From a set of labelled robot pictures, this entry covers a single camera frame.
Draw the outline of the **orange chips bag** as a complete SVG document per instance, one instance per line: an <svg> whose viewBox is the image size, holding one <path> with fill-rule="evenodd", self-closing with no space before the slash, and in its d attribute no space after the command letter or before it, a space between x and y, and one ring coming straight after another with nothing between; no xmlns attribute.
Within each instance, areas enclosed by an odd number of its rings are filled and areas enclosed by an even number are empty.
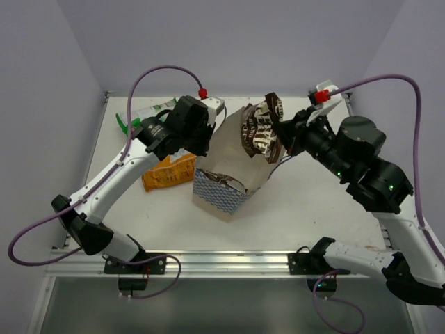
<svg viewBox="0 0 445 334"><path fill-rule="evenodd" d="M164 189L193 181L196 156L184 149L169 155L142 177L146 192Z"/></svg>

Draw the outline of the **blue checkered paper bag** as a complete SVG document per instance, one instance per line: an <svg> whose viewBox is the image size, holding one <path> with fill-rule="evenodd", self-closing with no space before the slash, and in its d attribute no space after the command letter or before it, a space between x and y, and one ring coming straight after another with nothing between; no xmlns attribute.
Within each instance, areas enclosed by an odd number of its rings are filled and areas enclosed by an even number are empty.
<svg viewBox="0 0 445 334"><path fill-rule="evenodd" d="M207 156L195 161L192 202L217 219L229 222L237 212L267 182L278 165L268 164L257 154L249 157L241 145L241 112L243 108L227 116L214 132ZM229 175L240 181L246 192L241 193L228 186L208 179L201 170Z"/></svg>

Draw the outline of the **green cassava chips bag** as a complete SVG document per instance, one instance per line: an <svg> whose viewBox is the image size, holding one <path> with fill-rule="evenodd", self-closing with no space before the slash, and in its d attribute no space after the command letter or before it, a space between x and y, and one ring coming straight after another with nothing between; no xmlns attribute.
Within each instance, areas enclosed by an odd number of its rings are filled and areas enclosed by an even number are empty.
<svg viewBox="0 0 445 334"><path fill-rule="evenodd" d="M153 104L151 106L145 106L141 109L132 109L131 110L131 128L135 130L140 122L146 118L155 117L161 112L165 110L172 110L177 104L177 98L174 97L167 102L162 104ZM118 126L122 130L122 132L127 136L128 135L128 117L127 111L122 111L115 114L115 118L117 120Z"/></svg>

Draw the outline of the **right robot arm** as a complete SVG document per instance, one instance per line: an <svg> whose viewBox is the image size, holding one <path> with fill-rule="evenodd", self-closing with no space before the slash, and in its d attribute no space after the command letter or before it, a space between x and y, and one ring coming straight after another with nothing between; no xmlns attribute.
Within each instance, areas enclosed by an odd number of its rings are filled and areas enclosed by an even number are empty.
<svg viewBox="0 0 445 334"><path fill-rule="evenodd" d="M374 122L345 118L337 133L327 116L308 124L309 112L276 122L273 130L291 156L310 154L347 186L346 192L387 231L389 250L371 250L321 238L298 257L318 273L334 269L382 281L388 290L413 305L444 305L444 264L432 246L428 224L416 212L414 188L403 170L378 155L386 140Z"/></svg>

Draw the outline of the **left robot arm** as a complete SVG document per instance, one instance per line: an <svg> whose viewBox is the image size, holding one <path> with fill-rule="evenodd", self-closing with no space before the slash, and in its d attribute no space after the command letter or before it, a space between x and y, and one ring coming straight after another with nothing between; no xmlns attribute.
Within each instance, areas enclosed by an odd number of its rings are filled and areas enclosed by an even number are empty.
<svg viewBox="0 0 445 334"><path fill-rule="evenodd" d="M173 109L142 120L112 162L77 192L56 196L51 206L67 233L87 255L106 254L120 261L129 273L144 266L143 248L127 234L104 224L104 217L122 194L145 172L166 157L184 149L196 156L206 155L225 108L223 100L180 97Z"/></svg>

